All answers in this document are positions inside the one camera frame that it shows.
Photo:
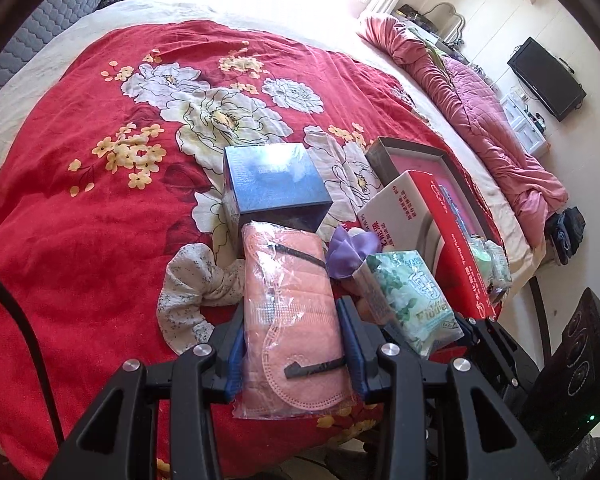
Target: metal bolt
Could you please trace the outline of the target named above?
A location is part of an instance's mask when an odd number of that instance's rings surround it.
[[[400,347],[394,343],[384,343],[380,350],[384,355],[398,355],[400,353]]]
[[[206,343],[202,343],[201,345],[195,345],[193,347],[193,353],[200,357],[211,354],[211,350],[211,345],[208,345]]]
[[[138,361],[138,359],[128,359],[122,365],[122,369],[125,372],[135,372],[139,367],[140,361]]]
[[[471,370],[471,363],[464,357],[459,357],[458,359],[454,359],[454,368],[459,372],[468,372]]]

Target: blue box lid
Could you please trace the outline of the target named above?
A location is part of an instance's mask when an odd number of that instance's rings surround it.
[[[299,142],[224,149],[241,213],[331,203],[304,145]]]

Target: wall-mounted television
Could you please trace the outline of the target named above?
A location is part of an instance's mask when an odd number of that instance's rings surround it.
[[[507,64],[559,121],[587,95],[565,66],[533,38],[526,40]]]

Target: quilted headboard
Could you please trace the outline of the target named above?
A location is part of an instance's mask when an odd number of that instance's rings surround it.
[[[81,17],[94,11],[100,0],[45,0],[17,30],[0,53],[0,88],[49,41]]]

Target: white bed sheet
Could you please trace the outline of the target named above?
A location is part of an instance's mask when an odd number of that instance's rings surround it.
[[[486,200],[509,257],[514,280],[511,295],[516,294],[536,271],[544,257],[544,246],[531,250],[500,188],[419,86],[385,54],[356,35],[358,20],[355,16],[359,6],[358,0],[127,0],[98,10],[54,38],[0,90],[0,166],[38,100],[87,46],[107,32],[142,23],[195,19],[213,20],[233,28],[266,30],[347,54],[401,82]]]

